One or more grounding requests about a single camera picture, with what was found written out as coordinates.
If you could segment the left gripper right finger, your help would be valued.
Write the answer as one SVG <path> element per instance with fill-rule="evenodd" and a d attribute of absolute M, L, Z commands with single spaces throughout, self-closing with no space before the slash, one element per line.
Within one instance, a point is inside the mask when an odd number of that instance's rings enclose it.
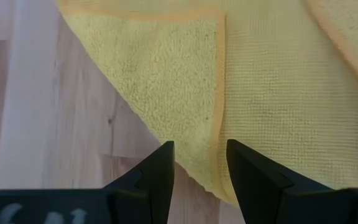
<path fill-rule="evenodd" d="M 358 224 L 358 188 L 334 190 L 235 139 L 227 164 L 247 224 Z"/>

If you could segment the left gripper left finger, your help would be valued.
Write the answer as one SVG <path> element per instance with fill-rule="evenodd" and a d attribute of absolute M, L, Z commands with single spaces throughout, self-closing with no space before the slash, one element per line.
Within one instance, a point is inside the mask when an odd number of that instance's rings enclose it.
<path fill-rule="evenodd" d="M 0 190 L 3 223 L 166 223 L 175 177 L 167 141 L 101 189 Z"/>

